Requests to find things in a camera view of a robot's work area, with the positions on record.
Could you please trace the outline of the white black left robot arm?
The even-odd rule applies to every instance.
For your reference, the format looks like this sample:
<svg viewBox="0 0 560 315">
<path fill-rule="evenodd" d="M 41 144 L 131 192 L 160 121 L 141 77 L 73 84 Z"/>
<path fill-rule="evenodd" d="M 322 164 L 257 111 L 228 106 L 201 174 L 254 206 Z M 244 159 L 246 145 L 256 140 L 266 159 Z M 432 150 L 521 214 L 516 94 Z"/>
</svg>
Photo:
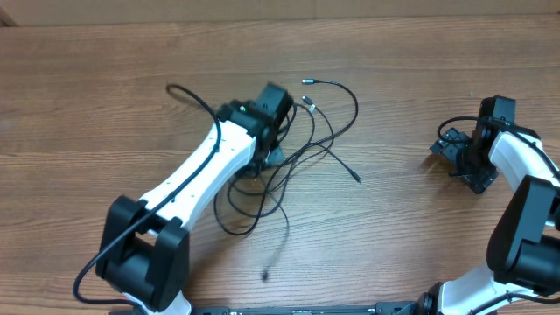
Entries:
<svg viewBox="0 0 560 315">
<path fill-rule="evenodd" d="M 189 276 L 190 233 L 217 192 L 239 171 L 258 173 L 278 146 L 277 135 L 294 101 L 268 83 L 253 101 L 232 100 L 210 113 L 200 146 L 166 180 L 134 200 L 109 207 L 99 252 L 74 280 L 75 298 L 94 270 L 135 314 L 191 314 L 183 289 Z"/>
</svg>

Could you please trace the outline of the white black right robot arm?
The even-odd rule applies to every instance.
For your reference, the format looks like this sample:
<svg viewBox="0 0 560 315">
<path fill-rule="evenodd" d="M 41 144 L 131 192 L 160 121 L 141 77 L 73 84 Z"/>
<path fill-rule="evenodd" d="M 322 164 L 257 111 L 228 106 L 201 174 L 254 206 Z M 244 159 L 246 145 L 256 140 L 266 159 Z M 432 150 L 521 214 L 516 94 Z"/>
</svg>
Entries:
<svg viewBox="0 0 560 315">
<path fill-rule="evenodd" d="M 513 192 L 486 248 L 486 260 L 463 276 L 437 283 L 408 308 L 410 314 L 495 314 L 517 301 L 559 302 L 559 168 L 540 136 L 515 122 L 516 102 L 482 100 L 472 134 L 446 120 L 430 147 L 454 165 L 453 177 L 483 193 L 498 176 Z"/>
</svg>

